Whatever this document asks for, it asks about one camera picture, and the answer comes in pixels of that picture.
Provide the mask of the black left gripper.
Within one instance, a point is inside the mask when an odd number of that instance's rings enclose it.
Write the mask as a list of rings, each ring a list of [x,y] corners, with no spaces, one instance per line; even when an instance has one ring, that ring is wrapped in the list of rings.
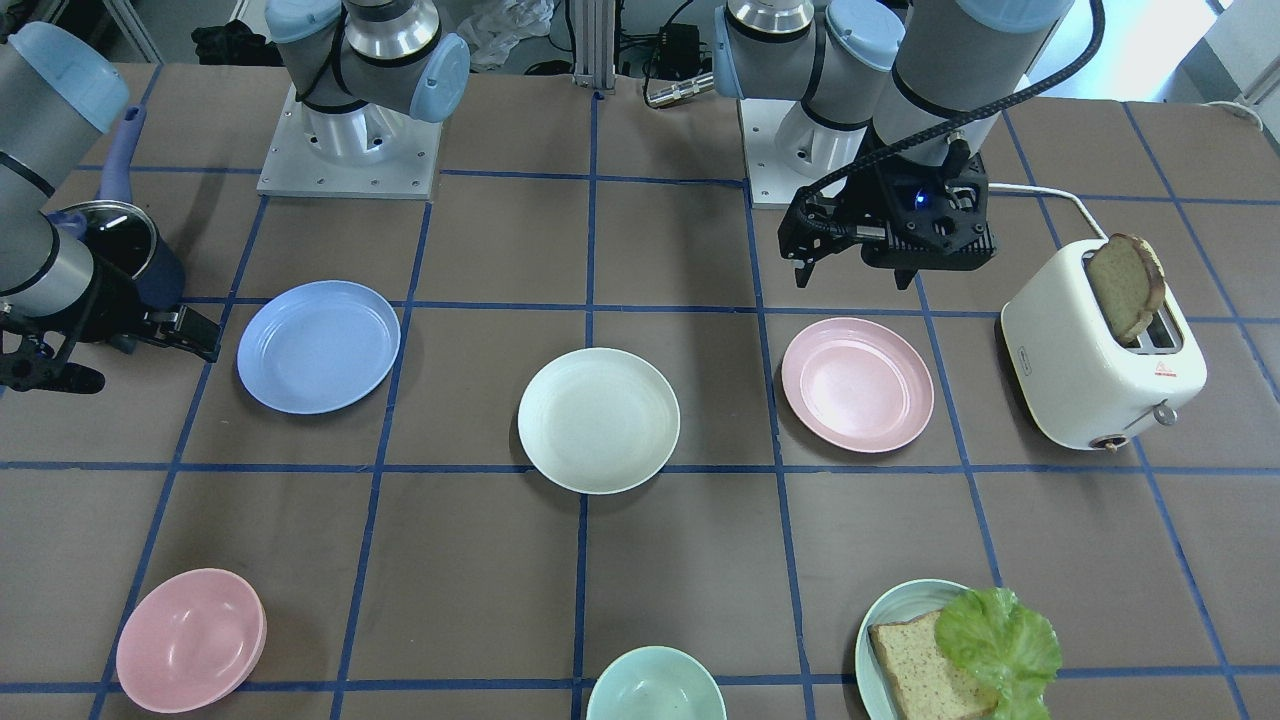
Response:
[[[804,290],[819,260],[858,247],[868,266],[892,270],[905,291],[920,270],[973,272],[996,256],[988,201],[979,154],[942,167],[890,158],[847,178],[833,197],[818,193],[788,209],[780,256]]]

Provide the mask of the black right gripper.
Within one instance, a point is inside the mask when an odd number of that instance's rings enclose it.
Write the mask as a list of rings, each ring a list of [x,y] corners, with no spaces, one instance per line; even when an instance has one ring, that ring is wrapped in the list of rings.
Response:
[[[118,270],[95,270],[84,292],[68,307],[38,316],[15,300],[3,311],[3,331],[20,338],[3,351],[1,383],[17,392],[46,389],[93,395],[105,377],[73,363],[78,343],[108,343],[129,352],[145,342],[178,348],[206,363],[219,359],[221,327],[188,305],[150,310],[140,300],[133,281]]]

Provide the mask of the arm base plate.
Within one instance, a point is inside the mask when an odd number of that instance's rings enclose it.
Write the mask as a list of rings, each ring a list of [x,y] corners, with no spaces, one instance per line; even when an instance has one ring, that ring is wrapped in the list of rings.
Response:
[[[785,210],[803,186],[854,161],[867,127],[833,129],[799,101],[739,101],[751,205]]]
[[[297,101],[289,87],[257,191],[293,199],[429,201],[442,129],[442,123],[378,105],[320,113]]]

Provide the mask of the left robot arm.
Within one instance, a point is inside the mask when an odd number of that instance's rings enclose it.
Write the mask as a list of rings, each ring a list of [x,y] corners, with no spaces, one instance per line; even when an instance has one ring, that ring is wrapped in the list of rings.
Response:
[[[1068,1],[727,1],[714,14],[716,90],[790,101],[796,170],[777,232],[805,287],[859,249],[899,288],[918,272],[993,259],[980,147],[993,117],[1078,70],[1025,73]]]

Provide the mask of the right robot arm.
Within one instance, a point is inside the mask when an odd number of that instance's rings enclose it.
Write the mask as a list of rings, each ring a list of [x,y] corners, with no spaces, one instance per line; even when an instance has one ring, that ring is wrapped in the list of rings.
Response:
[[[325,161],[378,163],[396,118],[439,123],[470,73],[465,38],[431,1],[269,1],[268,36],[294,86],[303,135]],[[3,45],[3,386],[93,395],[82,343],[178,348],[206,363],[221,329],[183,302],[186,273],[131,195],[145,110],[115,67],[74,35],[32,22]]]

